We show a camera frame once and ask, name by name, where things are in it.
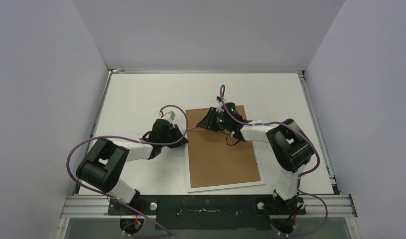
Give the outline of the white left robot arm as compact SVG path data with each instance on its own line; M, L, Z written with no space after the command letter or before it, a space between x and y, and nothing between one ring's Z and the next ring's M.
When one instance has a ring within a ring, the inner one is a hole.
M121 201L122 210L130 215L140 208L139 191L121 179L124 165L154 159L164 147L178 148L189 142L170 119L157 119L140 140L133 143L99 138L76 170L80 180Z

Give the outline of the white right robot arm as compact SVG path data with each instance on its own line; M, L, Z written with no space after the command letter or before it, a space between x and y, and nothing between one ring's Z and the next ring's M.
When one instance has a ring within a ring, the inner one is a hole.
M234 103L210 107L205 117L196 125L210 131L228 131L238 141L257 141L271 146L281 167L279 181L273 191L274 209L281 214L293 207L292 198L298 195L300 174L311 160L314 151L307 137L293 119L277 126L266 122L244 119Z

